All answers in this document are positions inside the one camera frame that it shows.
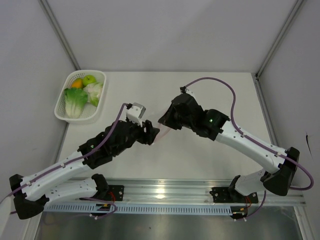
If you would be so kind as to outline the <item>clear zip top bag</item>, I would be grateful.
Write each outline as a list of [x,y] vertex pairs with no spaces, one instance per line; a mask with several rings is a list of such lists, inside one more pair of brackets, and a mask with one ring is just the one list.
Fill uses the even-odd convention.
[[163,125],[162,123],[159,123],[158,120],[168,111],[169,107],[162,108],[161,110],[154,111],[151,115],[153,124],[156,128],[159,129],[159,133],[156,135],[153,145],[158,143],[161,139],[163,139],[169,132],[170,128]]

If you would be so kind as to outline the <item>orange fruit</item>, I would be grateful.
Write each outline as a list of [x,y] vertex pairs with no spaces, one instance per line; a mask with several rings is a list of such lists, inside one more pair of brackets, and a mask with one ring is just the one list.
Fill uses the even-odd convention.
[[77,78],[77,79],[75,79],[73,82],[72,82],[72,84],[71,84],[71,86],[70,86],[71,88],[77,88],[77,89],[82,89],[83,87],[84,87],[84,85],[83,85],[83,79],[82,78]]

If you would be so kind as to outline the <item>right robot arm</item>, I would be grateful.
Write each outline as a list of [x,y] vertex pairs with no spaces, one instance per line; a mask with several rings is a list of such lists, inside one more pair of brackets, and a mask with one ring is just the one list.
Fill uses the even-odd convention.
[[228,196],[239,202],[246,196],[267,190],[286,196],[297,171],[300,152],[269,145],[247,132],[237,130],[230,118],[216,110],[204,110],[188,93],[175,97],[158,123],[174,130],[188,128],[198,136],[227,145],[254,160],[262,170],[237,175],[228,189]]

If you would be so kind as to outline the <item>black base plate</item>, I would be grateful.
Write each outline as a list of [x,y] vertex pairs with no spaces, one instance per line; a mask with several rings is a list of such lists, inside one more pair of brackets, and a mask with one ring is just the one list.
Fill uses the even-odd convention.
[[108,192],[99,193],[92,196],[94,199],[110,201],[110,202],[122,202],[125,193],[124,185],[109,185]]
[[244,196],[228,187],[212,187],[209,194],[212,196],[214,203],[257,204],[259,202],[256,192]]

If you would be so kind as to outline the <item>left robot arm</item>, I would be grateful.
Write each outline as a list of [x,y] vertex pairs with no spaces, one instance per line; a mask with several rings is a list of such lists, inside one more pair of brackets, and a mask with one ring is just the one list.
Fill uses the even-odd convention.
[[11,176],[9,183],[17,216],[21,220],[30,219],[46,207],[68,200],[105,200],[110,187],[102,174],[95,173],[73,183],[66,181],[111,162],[136,142],[152,145],[159,132],[149,120],[142,124],[119,120],[80,145],[65,160],[30,176]]

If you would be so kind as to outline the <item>green leafy lettuce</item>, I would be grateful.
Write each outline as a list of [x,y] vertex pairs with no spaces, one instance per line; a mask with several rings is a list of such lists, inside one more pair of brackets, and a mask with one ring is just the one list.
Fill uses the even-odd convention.
[[82,88],[66,88],[64,90],[65,112],[71,119],[80,117],[86,103],[88,94]]

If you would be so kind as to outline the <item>white plastic basket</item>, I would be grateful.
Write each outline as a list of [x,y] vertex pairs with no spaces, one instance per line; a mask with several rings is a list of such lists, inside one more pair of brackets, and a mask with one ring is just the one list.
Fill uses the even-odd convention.
[[[81,115],[78,118],[69,118],[65,111],[65,96],[64,90],[70,89],[73,81],[77,78],[82,78],[86,75],[93,75],[96,78],[96,82],[103,83],[103,89],[98,106],[95,107],[88,101],[85,104]],[[58,100],[54,108],[54,115],[62,121],[66,121],[70,124],[91,124],[94,123],[100,116],[104,104],[105,97],[107,95],[108,80],[106,75],[102,71],[98,70],[77,70],[72,72],[65,80],[62,90],[59,94]]]

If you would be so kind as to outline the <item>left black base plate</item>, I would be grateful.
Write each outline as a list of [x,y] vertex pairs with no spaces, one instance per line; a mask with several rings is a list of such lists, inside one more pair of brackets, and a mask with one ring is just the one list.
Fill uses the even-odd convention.
[[110,201],[110,202],[122,202],[125,193],[124,185],[109,185],[108,192],[99,193],[92,196],[94,199]]

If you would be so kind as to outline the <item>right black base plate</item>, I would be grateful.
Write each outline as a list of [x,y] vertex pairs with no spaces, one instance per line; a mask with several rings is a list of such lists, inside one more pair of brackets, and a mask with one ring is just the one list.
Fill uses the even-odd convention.
[[244,196],[228,187],[212,187],[209,194],[212,196],[214,203],[257,204],[259,202],[256,192]]

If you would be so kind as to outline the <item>green apple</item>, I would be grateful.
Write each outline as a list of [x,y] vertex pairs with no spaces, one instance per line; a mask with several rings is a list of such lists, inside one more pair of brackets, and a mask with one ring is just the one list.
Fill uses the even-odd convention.
[[84,87],[86,87],[89,84],[95,83],[97,80],[93,75],[86,75],[82,79],[82,84]]

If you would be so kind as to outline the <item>aluminium mounting rail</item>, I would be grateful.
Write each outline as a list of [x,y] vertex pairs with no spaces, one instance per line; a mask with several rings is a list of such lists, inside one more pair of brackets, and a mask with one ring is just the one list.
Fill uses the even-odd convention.
[[[209,191],[213,187],[228,187],[225,180],[168,180],[168,179],[117,179],[108,178],[109,185],[123,185],[123,201],[127,204],[205,205],[215,204]],[[76,177],[50,187],[45,196],[49,205],[79,202],[89,193],[90,184]]]

